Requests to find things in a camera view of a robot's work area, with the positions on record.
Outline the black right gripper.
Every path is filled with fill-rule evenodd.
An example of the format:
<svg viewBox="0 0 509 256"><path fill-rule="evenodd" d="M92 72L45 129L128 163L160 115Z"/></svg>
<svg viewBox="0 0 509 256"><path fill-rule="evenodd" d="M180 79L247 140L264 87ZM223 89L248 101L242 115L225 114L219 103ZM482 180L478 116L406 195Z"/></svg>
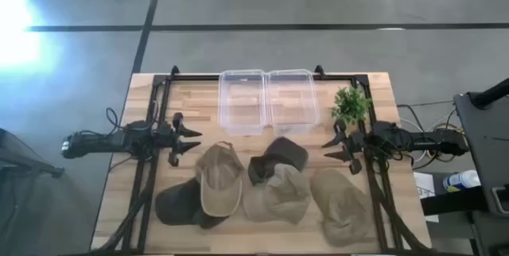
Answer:
<svg viewBox="0 0 509 256"><path fill-rule="evenodd" d="M326 153L325 157L334 158L341 161L349 161L349 170L352 175L358 174L362 165L360 161L354 156L354 153L359 153L363 149L363 135L355 130L347 135L347 126L343 120L337 120L334 123L335 137L322 145L322 148L329 148L338 144L342 145L342 150L332 153Z"/></svg>

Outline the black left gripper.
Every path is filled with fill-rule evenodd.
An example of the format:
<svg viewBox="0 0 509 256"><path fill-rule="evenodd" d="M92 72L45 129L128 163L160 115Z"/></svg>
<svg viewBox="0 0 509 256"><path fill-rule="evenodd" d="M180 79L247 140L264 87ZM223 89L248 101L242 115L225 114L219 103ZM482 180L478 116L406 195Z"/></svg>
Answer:
<svg viewBox="0 0 509 256"><path fill-rule="evenodd" d="M162 121L157 126L157 143L161 148L170 148L168 162L171 166L179 165L179 142L180 136L199 137L202 133L190 130L183 126L183 114L177 112L173 115L172 122ZM186 153L190 149L197 147L201 142L181 142L181 153Z"/></svg>

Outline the khaki cap with pale trim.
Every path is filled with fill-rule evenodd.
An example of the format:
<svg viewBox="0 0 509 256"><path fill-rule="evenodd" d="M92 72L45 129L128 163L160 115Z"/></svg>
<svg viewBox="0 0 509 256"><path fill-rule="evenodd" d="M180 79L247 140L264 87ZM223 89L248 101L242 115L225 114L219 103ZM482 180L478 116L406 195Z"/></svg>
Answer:
<svg viewBox="0 0 509 256"><path fill-rule="evenodd" d="M230 142L217 142L196 161L196 180L204 212L214 217L235 213L243 193L244 167Z"/></svg>

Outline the dark brown cap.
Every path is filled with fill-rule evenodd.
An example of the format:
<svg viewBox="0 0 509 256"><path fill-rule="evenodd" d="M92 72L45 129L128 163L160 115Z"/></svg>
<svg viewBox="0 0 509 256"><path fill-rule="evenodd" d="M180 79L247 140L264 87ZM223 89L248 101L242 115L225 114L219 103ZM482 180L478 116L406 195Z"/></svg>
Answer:
<svg viewBox="0 0 509 256"><path fill-rule="evenodd" d="M261 156L252 157L247 175L253 185L261 184L274 175L275 165L293 166L302 172L307 165L309 153L305 148L285 137L274 139Z"/></svg>

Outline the olive tan cap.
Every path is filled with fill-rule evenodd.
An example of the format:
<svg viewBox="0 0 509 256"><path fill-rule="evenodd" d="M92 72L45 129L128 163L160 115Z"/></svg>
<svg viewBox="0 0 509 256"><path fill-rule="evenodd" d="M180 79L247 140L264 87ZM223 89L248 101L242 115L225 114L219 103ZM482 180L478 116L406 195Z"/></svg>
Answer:
<svg viewBox="0 0 509 256"><path fill-rule="evenodd" d="M335 169L322 170L312 177L310 189L329 244L347 246L370 234L374 226L370 200L344 174Z"/></svg>

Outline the dark charcoal cap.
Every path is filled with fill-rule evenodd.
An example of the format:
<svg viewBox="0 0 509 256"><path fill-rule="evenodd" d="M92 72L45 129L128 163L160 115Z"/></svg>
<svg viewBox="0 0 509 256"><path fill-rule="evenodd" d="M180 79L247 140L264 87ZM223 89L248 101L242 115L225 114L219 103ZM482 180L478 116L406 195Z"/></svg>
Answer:
<svg viewBox="0 0 509 256"><path fill-rule="evenodd" d="M200 183L196 178L158 193L154 208L159 220L169 226L197 225L207 230L227 219L227 216L211 216L204 211L200 200Z"/></svg>

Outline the plain beige cap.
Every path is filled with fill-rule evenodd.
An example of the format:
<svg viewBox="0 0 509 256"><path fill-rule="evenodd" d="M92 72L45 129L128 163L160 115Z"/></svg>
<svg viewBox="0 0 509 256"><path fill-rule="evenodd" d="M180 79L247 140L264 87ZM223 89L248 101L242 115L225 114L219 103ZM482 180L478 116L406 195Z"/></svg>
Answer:
<svg viewBox="0 0 509 256"><path fill-rule="evenodd" d="M274 175L249 189L243 210L252 222L285 221L299 224L311 201L307 177L292 165L276 164Z"/></svg>

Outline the green plant in white pot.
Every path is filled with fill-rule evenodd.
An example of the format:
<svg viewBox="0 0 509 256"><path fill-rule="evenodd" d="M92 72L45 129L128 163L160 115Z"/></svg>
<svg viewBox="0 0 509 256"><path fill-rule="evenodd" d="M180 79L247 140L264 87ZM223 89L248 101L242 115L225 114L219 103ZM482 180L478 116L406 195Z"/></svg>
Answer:
<svg viewBox="0 0 509 256"><path fill-rule="evenodd" d="M367 112L371 108L371 98L359 88L341 88L334 96L334 106L331 116L336 121L343 121L355 125L364 121Z"/></svg>

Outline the clear plastic bin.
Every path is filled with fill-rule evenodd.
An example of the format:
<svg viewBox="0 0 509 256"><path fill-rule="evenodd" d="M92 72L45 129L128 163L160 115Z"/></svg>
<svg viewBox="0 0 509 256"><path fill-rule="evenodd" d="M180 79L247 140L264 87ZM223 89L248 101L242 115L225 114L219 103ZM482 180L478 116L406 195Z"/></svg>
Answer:
<svg viewBox="0 0 509 256"><path fill-rule="evenodd" d="M231 136L259 136L266 120L265 72L227 70L220 74L218 123Z"/></svg>
<svg viewBox="0 0 509 256"><path fill-rule="evenodd" d="M277 70L266 75L270 124L277 136L307 134L319 121L313 73Z"/></svg>

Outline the white paper sheet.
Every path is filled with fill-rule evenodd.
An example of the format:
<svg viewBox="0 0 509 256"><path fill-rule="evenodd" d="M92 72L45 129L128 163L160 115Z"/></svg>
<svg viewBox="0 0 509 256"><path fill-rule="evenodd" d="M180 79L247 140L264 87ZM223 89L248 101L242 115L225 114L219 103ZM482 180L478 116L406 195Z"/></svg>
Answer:
<svg viewBox="0 0 509 256"><path fill-rule="evenodd" d="M414 172L414 179L420 199L435 196L432 174Z"/></svg>

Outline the white bottle with blue label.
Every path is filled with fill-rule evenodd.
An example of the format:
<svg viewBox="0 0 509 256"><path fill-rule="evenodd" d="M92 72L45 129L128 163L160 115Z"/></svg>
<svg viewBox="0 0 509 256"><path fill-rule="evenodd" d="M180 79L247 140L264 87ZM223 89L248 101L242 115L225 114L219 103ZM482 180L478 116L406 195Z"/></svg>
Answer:
<svg viewBox="0 0 509 256"><path fill-rule="evenodd" d="M442 184L447 192L458 192L480 186L480 178L476 170L466 170L445 177Z"/></svg>

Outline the black equipment cart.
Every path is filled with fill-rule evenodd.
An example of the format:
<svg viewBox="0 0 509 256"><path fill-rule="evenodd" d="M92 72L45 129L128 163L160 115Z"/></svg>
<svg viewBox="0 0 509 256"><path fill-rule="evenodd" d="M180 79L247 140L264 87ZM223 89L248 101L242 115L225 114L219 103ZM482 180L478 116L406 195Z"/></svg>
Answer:
<svg viewBox="0 0 509 256"><path fill-rule="evenodd" d="M487 204L486 256L509 256L509 78L453 97Z"/></svg>

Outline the dark translucent cover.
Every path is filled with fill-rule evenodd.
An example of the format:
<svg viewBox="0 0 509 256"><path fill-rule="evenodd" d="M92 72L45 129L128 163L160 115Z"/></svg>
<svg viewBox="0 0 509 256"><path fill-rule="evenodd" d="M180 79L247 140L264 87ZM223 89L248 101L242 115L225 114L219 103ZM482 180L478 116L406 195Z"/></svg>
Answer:
<svg viewBox="0 0 509 256"><path fill-rule="evenodd" d="M0 128L0 256L87 251L92 208L64 167Z"/></svg>

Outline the black aluminium table frame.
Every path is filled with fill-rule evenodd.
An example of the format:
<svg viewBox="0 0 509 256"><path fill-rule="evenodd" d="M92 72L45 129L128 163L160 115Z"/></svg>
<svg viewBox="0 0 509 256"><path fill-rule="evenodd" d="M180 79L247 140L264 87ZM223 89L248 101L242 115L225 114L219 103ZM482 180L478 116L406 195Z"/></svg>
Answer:
<svg viewBox="0 0 509 256"><path fill-rule="evenodd" d="M122 122L135 121L146 115L153 79L166 75L169 73L134 74L123 114L125 121ZM245 165L249 162L249 156L262 153L266 146L272 142L274 135L269 127L264 130L262 136L249 138L228 136L220 129L217 123L219 76L219 74L212 73L181 73L174 76L175 79L172 80L169 89L169 109L166 115L171 119L173 113L183 110L184 124L203 134L197 138L197 141L202 144L189 150L183 157L179 157L180 166L174 169L171 169L167 162L170 150L163 149L161 151L155 174L154 199L157 193L164 188L185 182L194 176L194 161L215 141L236 142L234 144L235 151ZM366 84L369 83L377 120L399 123L398 110L387 72L329 72L325 73L326 80L320 80L319 74L314 74L314 77L318 78L315 80L318 103L321 110L325 110L321 120L325 118L323 114L330 116L330 109L325 108L332 105L333 95L339 90L339 87L350 84L350 80L345 78L359 77L362 81L367 81ZM326 129L325 121L322 121L318 127L312 129L309 138L304 135L290 136L295 142L302 141L302 146L309 151L310 169L307 169L306 173L313 174L327 168L337 169L369 195L369 192L366 191L369 185L362 156L359 157L363 164L363 171L355 176L350 174L346 164L323 156L324 153L338 150L328 148L322 152L320 149L320 145L333 138L330 123L327 123L328 129ZM90 250L98 250L102 247L127 215L136 169L136 162L131 160L116 167L108 174ZM390 183L394 206L398 214L418 240L423 245L431 247L429 230L423 215L410 159L390 161L387 175L385 184ZM174 254L377 254L381 252L375 228L370 230L368 239L361 243L344 248L328 245L320 232L321 214L314 202L310 204L305 218L298 225L284 221L250 222L243 215L243 210L239 209L218 227L210 230L202 230L193 225L167 226L157 218L153 203L150 205L148 224L144 226L145 230L142 230L144 207L134 219L128 246L130 250L122 252L121 255L126 255L129 252L135 255L156 256Z"/></svg>

